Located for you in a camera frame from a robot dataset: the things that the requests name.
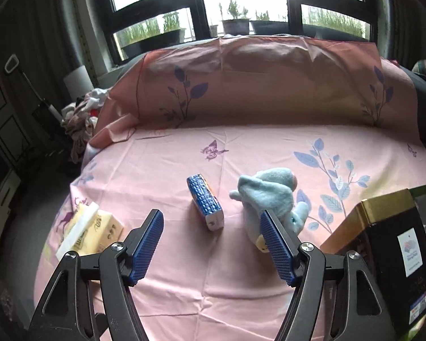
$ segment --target blue gripper pad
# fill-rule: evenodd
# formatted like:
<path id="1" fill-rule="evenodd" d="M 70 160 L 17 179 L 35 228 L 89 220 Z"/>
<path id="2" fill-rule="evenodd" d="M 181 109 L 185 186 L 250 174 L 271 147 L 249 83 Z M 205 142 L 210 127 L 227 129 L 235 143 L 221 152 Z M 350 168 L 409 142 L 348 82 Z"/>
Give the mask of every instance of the blue gripper pad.
<path id="1" fill-rule="evenodd" d="M 276 265 L 279 277 L 291 286 L 296 279 L 296 275 L 292 267 L 292 256 L 281 239 L 269 215 L 265 212 L 260 216 L 260 231 L 264 236 L 265 243 L 267 244 L 271 257 Z"/>
<path id="2" fill-rule="evenodd" d="M 138 280 L 145 277 L 163 228 L 164 216 L 160 211 L 158 211 L 158 213 L 156 213 L 153 217 L 153 220 L 149 224 L 136 252 L 134 253 L 133 269 L 130 273 L 130 280 L 133 283 L 133 286 Z"/>

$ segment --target bed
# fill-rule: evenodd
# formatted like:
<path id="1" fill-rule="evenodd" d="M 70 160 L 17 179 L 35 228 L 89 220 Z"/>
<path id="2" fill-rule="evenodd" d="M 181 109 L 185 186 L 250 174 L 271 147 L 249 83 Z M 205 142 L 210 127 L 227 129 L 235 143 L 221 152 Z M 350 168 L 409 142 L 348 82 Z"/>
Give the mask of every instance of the bed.
<path id="1" fill-rule="evenodd" d="M 228 192 L 241 174 L 289 167 L 296 200 L 310 206 L 299 238 L 319 246 L 358 201 L 426 184 L 426 94 L 409 76 L 374 44 L 297 37 L 218 38 L 141 56 L 110 90 L 55 217 L 35 303 L 79 203 L 111 211 L 121 238 L 157 208 L 164 232 L 132 289 L 150 340 L 273 340 L 293 291 L 249 241 Z M 191 201 L 186 178 L 197 173 L 223 207 L 220 231 Z M 323 311 L 313 339 L 323 338 Z"/>

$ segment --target gold lid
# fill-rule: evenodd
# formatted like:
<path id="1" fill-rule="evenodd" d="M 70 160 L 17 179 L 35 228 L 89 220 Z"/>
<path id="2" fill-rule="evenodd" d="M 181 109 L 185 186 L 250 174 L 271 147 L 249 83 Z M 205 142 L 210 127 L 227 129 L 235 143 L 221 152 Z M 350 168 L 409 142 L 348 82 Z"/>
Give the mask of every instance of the gold lid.
<path id="1" fill-rule="evenodd" d="M 364 199 L 320 246 L 326 254 L 336 254 L 367 227 L 415 207 L 409 190 Z"/>

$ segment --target butterfly print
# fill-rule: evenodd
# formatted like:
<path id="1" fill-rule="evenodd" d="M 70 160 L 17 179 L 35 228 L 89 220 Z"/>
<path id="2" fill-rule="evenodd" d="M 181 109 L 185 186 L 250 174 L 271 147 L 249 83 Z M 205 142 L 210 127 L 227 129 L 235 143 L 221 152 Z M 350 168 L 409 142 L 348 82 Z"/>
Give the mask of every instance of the butterfly print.
<path id="1" fill-rule="evenodd" d="M 411 152 L 412 155 L 414 156 L 414 158 L 416 158 L 417 157 L 417 152 L 414 151 L 414 149 L 412 149 L 409 144 L 407 144 L 407 147 L 408 147 L 409 152 Z"/>
<path id="2" fill-rule="evenodd" d="M 206 154 L 206 158 L 208 161 L 213 160 L 218 155 L 221 155 L 222 153 L 225 153 L 229 150 L 218 150 L 218 143 L 213 141 L 211 144 L 209 144 L 206 148 L 202 149 L 200 152 Z"/>

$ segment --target light blue plush toy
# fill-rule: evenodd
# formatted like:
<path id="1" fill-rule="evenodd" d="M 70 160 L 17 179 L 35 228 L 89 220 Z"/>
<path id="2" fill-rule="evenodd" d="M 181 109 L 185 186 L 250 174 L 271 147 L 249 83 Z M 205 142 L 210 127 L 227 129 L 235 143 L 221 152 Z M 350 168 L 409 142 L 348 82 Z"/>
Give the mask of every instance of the light blue plush toy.
<path id="1" fill-rule="evenodd" d="M 241 175 L 238 190 L 230 191 L 231 199 L 241 201 L 249 239 L 262 252 L 268 252 L 260 233 L 260 215 L 271 209 L 286 230 L 299 234 L 308 217 L 308 205 L 299 202 L 294 207 L 293 191 L 296 177 L 288 168 L 262 170 L 250 177 Z"/>

